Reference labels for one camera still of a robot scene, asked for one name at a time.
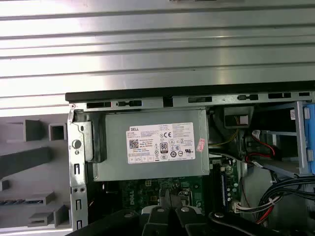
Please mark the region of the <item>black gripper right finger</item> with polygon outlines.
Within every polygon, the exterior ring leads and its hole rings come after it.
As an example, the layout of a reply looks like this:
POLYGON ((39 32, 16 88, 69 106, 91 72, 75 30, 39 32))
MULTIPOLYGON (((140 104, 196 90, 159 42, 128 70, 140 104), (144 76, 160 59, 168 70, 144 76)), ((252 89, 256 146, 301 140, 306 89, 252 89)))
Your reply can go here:
POLYGON ((196 209, 182 205, 179 195, 171 195, 171 234, 173 236, 305 236, 294 230, 271 230, 226 212, 222 194, 208 194, 208 210, 199 214, 196 209))

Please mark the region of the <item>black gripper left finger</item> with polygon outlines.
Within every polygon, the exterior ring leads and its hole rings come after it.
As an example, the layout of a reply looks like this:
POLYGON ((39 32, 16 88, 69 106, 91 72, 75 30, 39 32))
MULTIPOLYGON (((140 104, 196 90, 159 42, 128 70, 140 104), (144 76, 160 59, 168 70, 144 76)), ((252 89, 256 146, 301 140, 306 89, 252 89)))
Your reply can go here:
POLYGON ((142 213, 123 209, 71 233, 72 236, 167 236, 172 207, 169 189, 160 190, 159 206, 147 206, 142 213))

